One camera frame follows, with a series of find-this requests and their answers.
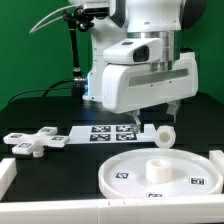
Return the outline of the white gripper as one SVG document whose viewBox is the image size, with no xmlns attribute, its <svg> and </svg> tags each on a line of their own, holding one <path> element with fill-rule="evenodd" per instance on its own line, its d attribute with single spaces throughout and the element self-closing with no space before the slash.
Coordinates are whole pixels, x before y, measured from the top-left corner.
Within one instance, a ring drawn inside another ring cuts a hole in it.
<svg viewBox="0 0 224 224">
<path fill-rule="evenodd" d="M 168 103 L 167 114 L 173 122 L 180 99 L 198 91 L 198 70 L 194 52 L 182 53 L 170 71 L 152 71 L 150 64 L 108 65 L 102 76 L 102 104 L 114 113 L 131 112 L 132 131 L 140 132 L 138 109 Z"/>
</svg>

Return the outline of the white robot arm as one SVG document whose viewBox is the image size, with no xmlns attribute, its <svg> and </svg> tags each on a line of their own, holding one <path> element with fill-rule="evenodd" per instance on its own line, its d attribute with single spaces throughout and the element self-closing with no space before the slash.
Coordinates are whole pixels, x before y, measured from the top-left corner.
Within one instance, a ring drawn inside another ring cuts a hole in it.
<svg viewBox="0 0 224 224">
<path fill-rule="evenodd" d="M 180 33 L 205 12 L 207 0 L 87 0 L 94 17 L 93 61 L 84 98 L 133 117 L 166 103 L 172 115 L 179 101 L 198 91 L 195 54 L 181 47 Z"/>
</svg>

